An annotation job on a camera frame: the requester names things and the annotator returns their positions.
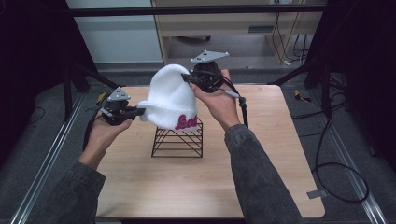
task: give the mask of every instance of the white beanie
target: white beanie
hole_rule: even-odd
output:
[[[137,103],[137,108],[146,108],[140,120],[165,130],[193,132],[198,129],[195,95],[181,74],[189,74],[189,71],[181,65],[168,64],[154,75],[148,99]]]

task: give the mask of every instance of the light wood tabletop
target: light wood tabletop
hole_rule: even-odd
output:
[[[322,217],[320,198],[284,96],[278,86],[237,85],[247,99],[249,129],[280,173],[303,217]],[[147,99],[149,87],[124,87],[129,105]],[[199,100],[204,124],[202,158],[151,158],[156,126],[136,118],[107,150],[98,171],[106,176],[98,217],[243,217],[234,190],[224,131]]]

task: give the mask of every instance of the black horizontal bar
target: black horizontal bar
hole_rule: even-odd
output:
[[[326,4],[315,5],[234,5],[234,6],[194,6],[194,7],[114,7],[114,8],[72,8],[48,11],[73,17],[142,16],[179,14],[218,13],[259,13],[259,12],[318,12],[330,8]]]

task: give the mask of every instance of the black wire stand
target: black wire stand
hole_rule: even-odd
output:
[[[165,130],[157,127],[151,158],[202,158],[204,156],[204,124],[198,118],[195,132]]]

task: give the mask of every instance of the white wall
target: white wall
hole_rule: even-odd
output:
[[[66,0],[70,8],[151,7],[150,0]],[[153,16],[75,17],[95,63],[161,63]]]

